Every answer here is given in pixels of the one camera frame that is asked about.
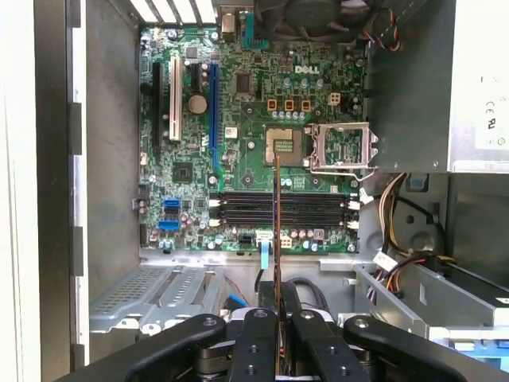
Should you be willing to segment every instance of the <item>screw hole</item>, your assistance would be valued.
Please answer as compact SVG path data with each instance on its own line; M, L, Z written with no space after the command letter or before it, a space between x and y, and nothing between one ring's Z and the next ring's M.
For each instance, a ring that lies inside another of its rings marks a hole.
M340 366L340 374L341 376L349 376L350 370L348 370L346 366Z
M253 376L256 373L255 367L252 364L250 364L249 366L247 366L246 373L249 374L250 376Z

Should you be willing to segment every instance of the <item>black wire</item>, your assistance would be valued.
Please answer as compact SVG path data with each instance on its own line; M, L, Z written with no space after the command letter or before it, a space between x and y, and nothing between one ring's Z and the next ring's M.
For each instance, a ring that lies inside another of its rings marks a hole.
M263 276L263 269L260 269L260 272L258 272L258 276L256 276L256 280L254 281L254 292L258 293L258 285L260 284L260 279Z
M325 310L326 312L330 312L330 309L328 308L328 303L327 303L327 300L325 299L324 293L321 291L321 289L318 286L316 286L310 280L304 279L302 277L296 277L294 279L288 280L288 282L294 283L295 285L303 285L303 286L311 289L315 300L317 300L317 305L319 306L319 309Z

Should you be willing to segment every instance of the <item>ventilation grille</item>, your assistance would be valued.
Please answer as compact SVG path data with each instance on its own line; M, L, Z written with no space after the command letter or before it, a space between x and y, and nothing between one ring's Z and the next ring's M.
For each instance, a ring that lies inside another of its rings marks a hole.
M114 312L114 308L119 304L136 302L165 271L165 268L138 269L126 283L122 284L120 288L108 296L94 311L96 313L109 314Z

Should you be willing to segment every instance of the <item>blue clip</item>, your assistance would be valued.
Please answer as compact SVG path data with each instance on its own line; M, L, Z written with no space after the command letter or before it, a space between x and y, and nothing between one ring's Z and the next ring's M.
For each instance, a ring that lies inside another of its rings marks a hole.
M260 259L262 261L262 269L268 269L269 268L269 248L270 248L270 241L262 241L262 249L260 253Z

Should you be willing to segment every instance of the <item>blue pci express slot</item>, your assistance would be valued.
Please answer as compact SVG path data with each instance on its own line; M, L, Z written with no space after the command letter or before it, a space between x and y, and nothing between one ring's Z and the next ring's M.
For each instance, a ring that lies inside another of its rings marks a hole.
M220 130L220 68L218 64L210 65L210 91L208 107L209 111L209 129L208 129L208 148L212 152L214 168L219 167L219 155L217 140Z
M167 197L163 202L165 209L179 209L181 207L181 200Z
M178 231L181 223L178 220L159 220L157 227L163 231Z

